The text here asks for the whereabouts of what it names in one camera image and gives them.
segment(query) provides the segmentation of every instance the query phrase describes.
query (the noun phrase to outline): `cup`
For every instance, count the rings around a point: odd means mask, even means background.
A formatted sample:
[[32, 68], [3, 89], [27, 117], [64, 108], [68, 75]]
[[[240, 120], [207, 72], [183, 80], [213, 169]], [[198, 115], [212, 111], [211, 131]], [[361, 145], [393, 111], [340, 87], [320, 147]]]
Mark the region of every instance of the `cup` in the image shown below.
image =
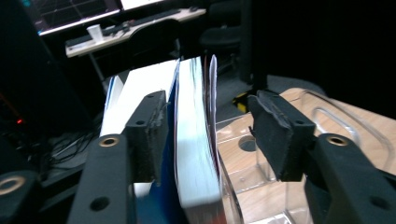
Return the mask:
[[89, 26], [87, 28], [87, 31], [95, 43], [103, 42], [103, 34], [102, 29], [100, 28], [100, 24]]

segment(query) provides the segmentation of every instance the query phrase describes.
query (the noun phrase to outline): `wooden table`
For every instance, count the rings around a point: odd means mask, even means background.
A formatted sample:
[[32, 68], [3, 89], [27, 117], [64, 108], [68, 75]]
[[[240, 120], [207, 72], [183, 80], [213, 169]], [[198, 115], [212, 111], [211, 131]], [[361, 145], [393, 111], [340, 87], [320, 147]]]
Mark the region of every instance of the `wooden table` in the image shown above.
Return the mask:
[[[396, 120], [334, 100], [331, 104], [335, 106], [329, 105], [302, 89], [289, 89], [281, 96], [310, 119], [317, 119], [316, 123], [326, 132], [340, 133], [359, 142], [363, 153], [376, 167], [396, 175], [393, 148], [396, 146]], [[333, 110], [333, 113], [322, 113], [321, 108]], [[271, 219], [284, 223], [287, 218], [293, 218], [296, 223], [312, 223], [304, 196], [304, 181], [276, 182], [264, 156], [252, 148], [254, 137], [248, 129], [253, 124], [251, 114], [228, 122], [230, 124], [217, 132], [219, 153], [233, 183], [245, 223], [267, 223]], [[354, 132], [346, 131], [344, 126], [350, 126]]]

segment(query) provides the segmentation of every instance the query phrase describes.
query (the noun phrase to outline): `transparent acrylic bin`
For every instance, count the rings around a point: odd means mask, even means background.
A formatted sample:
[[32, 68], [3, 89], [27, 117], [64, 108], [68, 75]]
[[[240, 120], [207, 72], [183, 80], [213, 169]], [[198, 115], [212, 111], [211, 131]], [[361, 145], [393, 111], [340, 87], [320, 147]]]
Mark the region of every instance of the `transparent acrylic bin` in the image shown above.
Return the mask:
[[[317, 124], [315, 135], [339, 133], [353, 140], [381, 170], [390, 170], [394, 149], [389, 140], [342, 105], [312, 91], [281, 94]], [[236, 194], [244, 223], [313, 223], [301, 182], [278, 182], [249, 127], [253, 117], [218, 123], [218, 147]]]

